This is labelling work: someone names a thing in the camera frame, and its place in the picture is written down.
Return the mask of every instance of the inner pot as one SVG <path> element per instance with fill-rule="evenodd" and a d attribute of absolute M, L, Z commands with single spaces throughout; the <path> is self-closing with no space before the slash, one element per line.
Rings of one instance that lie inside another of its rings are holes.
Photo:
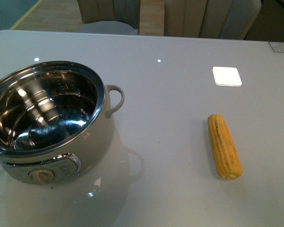
<path fill-rule="evenodd" d="M 28 66 L 0 80 L 0 156 L 29 157 L 74 139 L 102 109 L 105 88 L 74 62 Z"/>

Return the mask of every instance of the pot handle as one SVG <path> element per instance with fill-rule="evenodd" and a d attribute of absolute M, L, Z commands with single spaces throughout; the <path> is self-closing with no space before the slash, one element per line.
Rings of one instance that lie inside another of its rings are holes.
<path fill-rule="evenodd" d="M 111 84 L 105 85 L 105 89 L 108 91 L 108 93 L 111 92 L 111 91 L 118 91 L 121 94 L 120 102 L 117 105 L 115 105 L 114 107 L 111 107 L 111 108 L 109 108 L 108 110 L 105 111 L 105 116 L 107 118 L 110 118 L 111 115 L 113 115 L 114 112 L 116 112 L 118 109 L 120 109 L 122 107 L 122 105 L 124 103 L 124 92 L 120 87 L 118 87 L 116 85 L 111 85 Z"/>

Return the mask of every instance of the chair backrest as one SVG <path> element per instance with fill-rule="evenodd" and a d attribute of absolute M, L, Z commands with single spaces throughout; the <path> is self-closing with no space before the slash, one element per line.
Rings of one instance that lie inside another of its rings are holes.
<path fill-rule="evenodd" d="M 244 39 L 261 0 L 165 0 L 164 35 Z"/>
<path fill-rule="evenodd" d="M 140 0 L 77 0 L 84 24 L 120 21 L 134 29 L 140 26 Z"/>

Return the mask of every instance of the stainless steel pot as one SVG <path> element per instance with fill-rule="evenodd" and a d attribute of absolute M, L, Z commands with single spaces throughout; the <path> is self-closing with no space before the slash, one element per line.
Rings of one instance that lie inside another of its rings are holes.
<path fill-rule="evenodd" d="M 110 107 L 109 92 L 121 101 Z M 114 130 L 124 93 L 92 69 L 49 61 L 0 80 L 0 163 L 15 179 L 44 184 L 95 165 Z"/>

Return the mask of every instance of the pot rim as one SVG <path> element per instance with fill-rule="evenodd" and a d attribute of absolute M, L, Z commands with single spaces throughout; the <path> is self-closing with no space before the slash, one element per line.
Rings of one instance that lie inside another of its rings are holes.
<path fill-rule="evenodd" d="M 50 71 L 68 70 L 76 73 L 78 73 L 77 70 L 80 70 L 81 75 L 87 77 L 89 80 L 93 82 L 97 90 L 97 103 L 92 116 L 90 117 L 90 119 L 88 119 L 86 124 L 82 126 L 82 128 L 80 128 L 77 132 L 75 132 L 74 134 L 72 134 L 71 136 L 67 137 L 64 140 L 45 148 L 33 149 L 33 150 L 16 150 L 0 145 L 0 157 L 8 157 L 8 158 L 36 157 L 60 149 L 66 146 L 67 144 L 71 143 L 75 139 L 77 139 L 81 134 L 83 134 L 93 124 L 93 122 L 98 118 L 99 114 L 103 110 L 106 94 L 105 94 L 105 86 L 103 84 L 101 77 L 91 68 L 73 61 L 46 61 L 26 66 L 2 78 L 0 80 L 0 88 L 2 86 L 3 87 L 12 86 L 13 83 L 21 79 L 24 79 L 25 77 L 29 77 L 41 72 L 46 72 L 48 70 Z"/>

